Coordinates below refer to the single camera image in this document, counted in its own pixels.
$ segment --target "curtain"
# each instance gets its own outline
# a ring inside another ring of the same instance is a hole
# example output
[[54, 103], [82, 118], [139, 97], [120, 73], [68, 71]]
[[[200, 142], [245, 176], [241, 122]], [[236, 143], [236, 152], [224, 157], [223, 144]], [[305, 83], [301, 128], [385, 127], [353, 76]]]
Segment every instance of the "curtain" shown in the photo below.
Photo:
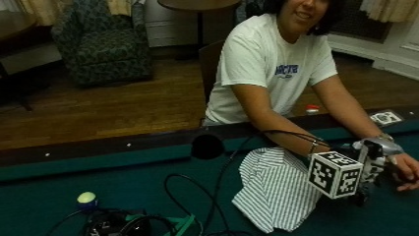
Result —
[[39, 18], [40, 26], [54, 25], [64, 7], [72, 0], [19, 0], [24, 12], [35, 14]]
[[131, 16], [131, 6], [136, 2], [145, 4], [145, 0], [108, 0], [111, 14]]
[[413, 22], [418, 17], [419, 0], [365, 0], [361, 10], [384, 23]]
[[0, 0], [0, 11], [22, 12], [23, 7], [19, 0]]

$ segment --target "dark hair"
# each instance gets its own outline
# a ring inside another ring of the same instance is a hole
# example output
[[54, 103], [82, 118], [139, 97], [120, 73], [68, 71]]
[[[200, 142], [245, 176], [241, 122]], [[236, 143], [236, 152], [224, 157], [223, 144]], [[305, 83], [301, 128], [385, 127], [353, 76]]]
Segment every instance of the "dark hair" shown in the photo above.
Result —
[[[285, 3], [290, 0], [265, 0], [264, 13], [280, 14]], [[308, 34], [324, 35], [330, 32], [334, 24], [342, 19], [342, 11], [345, 7], [345, 0], [329, 0], [329, 8], [318, 25], [310, 29]]]

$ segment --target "round wooden table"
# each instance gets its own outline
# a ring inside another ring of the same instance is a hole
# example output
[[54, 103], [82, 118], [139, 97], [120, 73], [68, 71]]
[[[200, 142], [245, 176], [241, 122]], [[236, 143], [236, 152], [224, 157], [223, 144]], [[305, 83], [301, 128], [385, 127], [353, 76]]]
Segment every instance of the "round wooden table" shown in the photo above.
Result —
[[[38, 18], [34, 15], [26, 13], [15, 13], [8, 11], [0, 11], [0, 43], [22, 33], [31, 30], [38, 25]], [[8, 93], [14, 96], [20, 104], [26, 107], [27, 110], [32, 111], [32, 107], [30, 106], [27, 100], [20, 94], [20, 90], [18, 89], [18, 83], [14, 83], [10, 80], [10, 74], [2, 64], [0, 61], [0, 89], [3, 93]]]
[[175, 11], [197, 13], [199, 48], [204, 46], [204, 12], [235, 9], [241, 0], [157, 0], [159, 4]]

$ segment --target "chair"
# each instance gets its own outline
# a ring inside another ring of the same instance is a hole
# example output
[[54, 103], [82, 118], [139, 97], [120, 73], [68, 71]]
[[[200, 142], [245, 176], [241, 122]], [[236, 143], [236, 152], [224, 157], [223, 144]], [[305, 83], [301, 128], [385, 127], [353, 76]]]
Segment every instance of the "chair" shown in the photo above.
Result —
[[236, 10], [236, 24], [239, 25], [253, 16], [262, 15], [265, 0], [244, 0]]
[[211, 91], [217, 77], [217, 67], [225, 40], [212, 43], [200, 49], [200, 64], [203, 82], [205, 86], [207, 103], [211, 100]]
[[151, 79], [143, 4], [129, 17], [111, 14], [108, 0], [74, 0], [51, 34], [79, 87]]

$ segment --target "woman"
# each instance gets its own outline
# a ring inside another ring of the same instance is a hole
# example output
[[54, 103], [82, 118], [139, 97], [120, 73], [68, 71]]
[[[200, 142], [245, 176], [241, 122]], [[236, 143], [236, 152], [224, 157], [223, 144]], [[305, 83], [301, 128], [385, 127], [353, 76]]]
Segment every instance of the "woman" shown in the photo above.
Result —
[[[261, 131], [310, 135], [288, 119], [304, 88], [310, 85], [332, 116], [361, 139], [390, 138], [338, 76], [324, 34], [338, 21], [342, 8], [342, 0], [265, 1], [265, 14], [240, 24], [224, 44], [207, 125], [249, 121]], [[293, 135], [276, 134], [269, 138], [301, 155], [330, 150]], [[407, 153], [397, 155], [395, 160], [406, 178], [419, 179], [419, 162]], [[418, 188], [415, 181], [399, 186], [398, 191]]]

